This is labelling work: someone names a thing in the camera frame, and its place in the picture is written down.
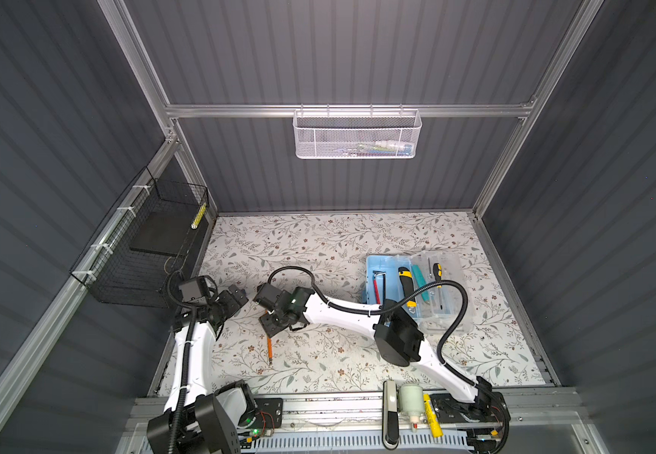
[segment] white mesh basket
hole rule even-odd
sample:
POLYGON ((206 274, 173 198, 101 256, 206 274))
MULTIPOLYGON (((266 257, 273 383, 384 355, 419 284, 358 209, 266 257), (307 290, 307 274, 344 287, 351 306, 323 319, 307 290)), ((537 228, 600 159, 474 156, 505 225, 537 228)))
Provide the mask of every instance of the white mesh basket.
POLYGON ((301 159, 409 159, 421 132, 417 110, 395 115, 316 115, 295 111, 295 154, 301 159))

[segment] yellow glue stick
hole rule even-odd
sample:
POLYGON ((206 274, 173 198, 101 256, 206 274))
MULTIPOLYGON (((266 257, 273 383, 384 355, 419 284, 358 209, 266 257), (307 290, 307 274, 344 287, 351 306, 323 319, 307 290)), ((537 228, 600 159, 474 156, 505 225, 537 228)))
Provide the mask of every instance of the yellow glue stick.
POLYGON ((434 438, 443 437, 444 431, 441 430, 439 421, 436 420, 434 409, 431 408, 431 397, 429 397, 429 395, 423 395, 423 406, 426 408, 426 420, 429 422, 431 434, 434 438))

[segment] gray wall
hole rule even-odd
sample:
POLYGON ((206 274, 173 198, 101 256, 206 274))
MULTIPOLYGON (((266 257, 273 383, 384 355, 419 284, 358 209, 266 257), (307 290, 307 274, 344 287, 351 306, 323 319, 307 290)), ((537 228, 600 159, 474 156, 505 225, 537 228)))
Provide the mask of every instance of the gray wall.
POLYGON ((180 120, 220 212, 471 208, 515 118, 426 118, 413 159, 295 156, 290 118, 180 120))
MULTIPOLYGON (((95 2, 0 2, 0 374, 162 140, 95 2)), ((69 434, 73 446, 55 450, 105 452, 125 399, 149 386, 165 315, 83 304, 0 452, 69 434)))
POLYGON ((485 216, 563 384, 656 452, 656 2, 605 2, 485 216))
MULTIPOLYGON (((174 104, 522 103, 578 0, 127 0, 174 104)), ((295 157, 288 120, 183 120, 221 212, 471 208, 513 119, 425 118, 410 160, 295 157)))

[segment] white floral surface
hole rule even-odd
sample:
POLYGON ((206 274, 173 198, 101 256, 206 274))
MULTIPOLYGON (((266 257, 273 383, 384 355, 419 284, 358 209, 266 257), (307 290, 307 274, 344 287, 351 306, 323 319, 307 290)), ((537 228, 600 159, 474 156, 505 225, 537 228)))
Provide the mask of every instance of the white floral surface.
MULTIPOLYGON (((368 255, 446 249, 460 257, 475 305, 475 329, 451 336, 444 356, 496 386, 543 384, 466 213, 220 217, 202 274, 221 288, 235 283, 251 300, 274 269, 300 265, 313 270, 326 295, 359 301, 368 255)), ((276 277, 283 288, 308 282, 298 272, 276 277)), ((240 378, 258 394, 373 391, 388 379, 437 387, 414 368, 383 361, 373 339, 327 325, 279 333, 269 366, 267 339, 257 320, 264 312, 250 302, 225 323, 212 362, 215 389, 240 378)), ((429 337, 432 345, 438 337, 429 337)), ((160 395, 169 393, 175 357, 160 395)))

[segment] black and yellow tool handle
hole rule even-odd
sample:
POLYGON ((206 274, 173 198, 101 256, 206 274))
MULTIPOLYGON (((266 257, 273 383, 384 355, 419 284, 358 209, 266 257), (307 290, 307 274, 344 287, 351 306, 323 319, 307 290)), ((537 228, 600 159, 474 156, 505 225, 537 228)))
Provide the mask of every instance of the black and yellow tool handle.
POLYGON ((434 275, 434 280, 441 280, 441 265, 434 263, 432 274, 434 275))
MULTIPOLYGON (((414 293, 414 277, 411 276, 411 271, 406 267, 398 268, 398 280, 401 281, 401 287, 403 287, 403 296, 406 297, 414 293)), ((408 307, 416 307, 415 301, 409 301, 406 303, 408 307)))

